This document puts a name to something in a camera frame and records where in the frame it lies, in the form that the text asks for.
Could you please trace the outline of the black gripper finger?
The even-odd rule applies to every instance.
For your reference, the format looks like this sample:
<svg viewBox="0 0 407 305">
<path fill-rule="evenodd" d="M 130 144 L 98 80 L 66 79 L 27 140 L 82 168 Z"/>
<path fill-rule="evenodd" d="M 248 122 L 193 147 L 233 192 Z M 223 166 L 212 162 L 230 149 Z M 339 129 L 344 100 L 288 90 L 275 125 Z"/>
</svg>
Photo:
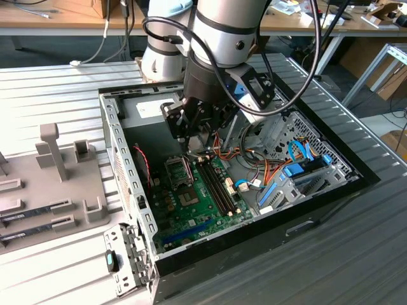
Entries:
<svg viewBox="0 0 407 305">
<path fill-rule="evenodd" d="M 160 106 L 171 135 L 177 140 L 189 140 L 195 122 L 195 103 L 192 100 L 176 100 Z"/>
<path fill-rule="evenodd" d="M 220 128 L 225 128 L 238 112 L 235 105 L 220 106 L 204 103 L 200 105 L 200 139 L 209 140 Z"/>
</svg>

